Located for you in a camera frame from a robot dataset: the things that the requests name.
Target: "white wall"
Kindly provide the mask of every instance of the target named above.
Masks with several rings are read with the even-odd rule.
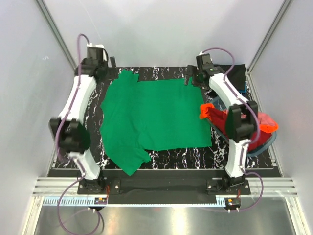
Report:
[[[118,66],[186,66],[208,47],[249,64],[283,0],[45,0],[70,52],[85,33]],[[215,63],[230,63],[213,52]]]
[[[275,146],[313,232],[313,1],[293,1],[252,71],[264,111],[279,124]]]
[[[17,235],[47,171],[48,121],[65,105],[73,71],[34,0],[2,0],[0,22],[0,234]]]

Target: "work surface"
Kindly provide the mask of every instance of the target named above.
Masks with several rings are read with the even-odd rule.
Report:
[[[153,81],[163,79],[181,79],[186,75],[186,67],[135,67],[119,68],[119,73],[123,69],[132,70],[139,74],[139,81]],[[116,164],[109,159],[105,153],[99,129],[103,122],[103,112],[100,105],[105,97],[107,88],[114,78],[105,79],[97,85],[96,90],[90,97],[88,108],[85,112],[85,126],[91,134],[91,152],[96,162],[102,169],[116,169]],[[245,94],[250,99],[249,88]],[[203,93],[204,100],[210,102],[215,97],[214,92]],[[205,148],[186,148],[165,151],[148,151],[151,161],[143,163],[140,169],[218,169],[223,168],[227,161],[228,145],[211,128],[212,146]],[[52,168],[77,168],[73,162],[54,162]],[[257,157],[248,157],[246,168],[272,168],[268,151]]]

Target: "black mount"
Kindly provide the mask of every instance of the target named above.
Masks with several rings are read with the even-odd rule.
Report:
[[[82,73],[94,77],[96,83],[98,84],[100,78],[106,76],[108,73],[113,71],[113,75],[117,75],[116,62],[114,57],[110,57],[110,62],[114,70],[109,69],[108,61],[103,59],[103,53],[106,54],[108,58],[107,51],[99,47],[88,47],[87,48],[87,58],[84,58],[81,62]],[[75,76],[78,76],[78,67],[75,69]]]
[[[210,54],[198,55],[196,61],[197,66],[187,66],[185,85],[188,85],[189,79],[192,78],[191,84],[193,86],[209,89],[210,77],[218,73],[224,73],[224,70],[221,67],[214,66]]]
[[[51,118],[49,121],[49,127],[53,138],[57,134],[59,125],[61,124],[61,118]],[[90,147],[90,134],[86,128],[77,120],[65,121],[62,126],[59,147],[66,153],[78,152],[83,154]]]
[[[206,180],[206,192],[208,195],[232,195],[225,198],[226,210],[238,210],[241,206],[240,195],[251,195],[250,186],[245,176],[229,178],[226,174],[221,180]]]
[[[255,101],[248,101],[247,105],[258,116],[258,104]],[[252,139],[257,130],[252,113],[244,104],[234,104],[229,107],[225,123],[225,132],[228,138],[238,143],[244,139]]]
[[[106,179],[100,171],[96,180],[83,179],[79,182],[77,194],[106,194]]]

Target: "cable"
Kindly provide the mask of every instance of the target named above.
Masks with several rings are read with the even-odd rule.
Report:
[[[240,189],[238,189],[238,195],[237,195],[237,198],[240,197]]]
[[[78,37],[77,37],[77,53],[78,53],[78,83],[77,83],[77,87],[76,87],[76,90],[75,90],[75,93],[73,95],[73,98],[72,98],[72,101],[68,107],[68,111],[67,113],[65,114],[64,118],[62,119],[59,127],[58,127],[58,130],[57,130],[57,133],[56,133],[56,136],[55,136],[55,147],[56,147],[56,150],[57,150],[57,157],[59,160],[63,160],[62,159],[62,156],[60,156],[60,149],[59,149],[59,139],[60,139],[60,133],[61,133],[61,129],[70,113],[70,110],[74,104],[74,101],[75,101],[75,98],[77,96],[77,93],[78,93],[78,90],[79,90],[79,86],[80,86],[80,83],[81,83],[81,74],[82,74],[82,65],[81,65],[81,52],[80,52],[80,38],[81,37],[84,37],[88,44],[90,43],[89,39],[87,38],[87,36],[85,34],[79,34]],[[77,179],[74,183],[72,183],[71,185],[69,185],[65,190],[64,192],[61,194],[59,200],[58,200],[58,204],[57,204],[57,216],[58,216],[58,221],[59,221],[59,224],[60,226],[62,227],[62,229],[71,234],[71,235],[80,235],[80,234],[76,234],[76,233],[72,233],[70,230],[68,230],[65,226],[64,226],[64,223],[62,222],[61,220],[61,217],[60,217],[60,203],[61,203],[61,200],[62,198],[64,197],[64,195],[66,194],[66,192],[71,188],[73,187],[76,183],[80,182],[81,180],[83,180],[86,176],[86,170],[84,168],[84,166],[82,165],[82,163],[79,161],[79,159],[77,159],[77,164],[79,165],[81,171],[82,171],[82,177],[80,179]],[[90,208],[88,209],[85,209],[85,210],[81,210],[79,211],[79,213],[83,212],[83,211],[87,211],[87,210],[90,210]],[[88,234],[84,234],[84,235],[92,235],[98,228],[99,228],[99,225],[100,225],[100,220],[102,220],[104,222],[104,219],[102,217],[102,215],[100,214],[100,212],[98,212],[97,210],[93,210],[93,212],[96,212],[97,215],[98,215],[98,222],[97,222],[97,225],[96,227]]]
[[[261,134],[261,129],[260,129],[260,124],[259,124],[259,120],[258,120],[258,117],[256,116],[256,114],[254,113],[254,111],[251,109],[251,107],[245,103],[241,98],[238,97],[237,93],[235,92],[235,90],[232,89],[232,87],[230,86],[230,84],[227,82],[226,80],[226,76],[228,75],[228,73],[234,68],[235,66],[235,57],[232,55],[232,53],[230,53],[228,50],[224,49],[224,48],[220,48],[220,47],[212,47],[212,48],[209,48],[209,49],[206,49],[204,51],[201,51],[199,55],[202,55],[204,54],[205,52],[209,51],[209,50],[222,50],[224,52],[226,52],[228,55],[230,55],[231,59],[232,59],[232,64],[230,66],[230,68],[226,71],[226,73],[224,74],[224,77],[223,77],[223,81],[225,83],[225,85],[230,89],[230,91],[234,94],[234,96],[241,102],[245,105],[245,107],[251,112],[254,120],[255,120],[255,123],[256,123],[256,126],[257,126],[257,134],[256,134],[256,137],[254,138],[254,140],[252,141],[247,141],[245,143],[243,143],[242,145],[242,148],[241,148],[241,152],[240,152],[240,170],[242,171],[243,174],[245,174],[246,176],[247,175],[255,175],[257,176],[259,179],[260,179],[260,182],[261,182],[261,193],[260,193],[260,196],[258,197],[258,199],[256,200],[256,202],[250,206],[250,207],[247,207],[247,208],[244,208],[244,209],[241,209],[240,211],[247,211],[253,207],[255,207],[261,200],[262,196],[263,196],[263,191],[264,191],[264,184],[263,184],[263,180],[262,180],[262,177],[256,173],[256,172],[250,172],[250,173],[246,173],[245,171],[245,166],[241,165],[242,163],[242,160],[243,160],[243,157],[244,157],[244,148],[243,146],[249,144],[249,143],[255,143],[257,142],[257,140],[259,139],[260,137],[260,134]]]

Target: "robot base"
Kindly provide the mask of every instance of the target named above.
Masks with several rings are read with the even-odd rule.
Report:
[[[83,179],[79,182],[77,194],[90,194],[90,195],[106,195],[106,194],[119,194],[120,180],[110,180],[103,176],[100,171],[99,177],[96,180]]]
[[[210,179],[206,180],[206,192],[209,195],[251,195],[250,185],[248,180],[244,180],[242,184],[226,187],[223,184],[223,179]]]

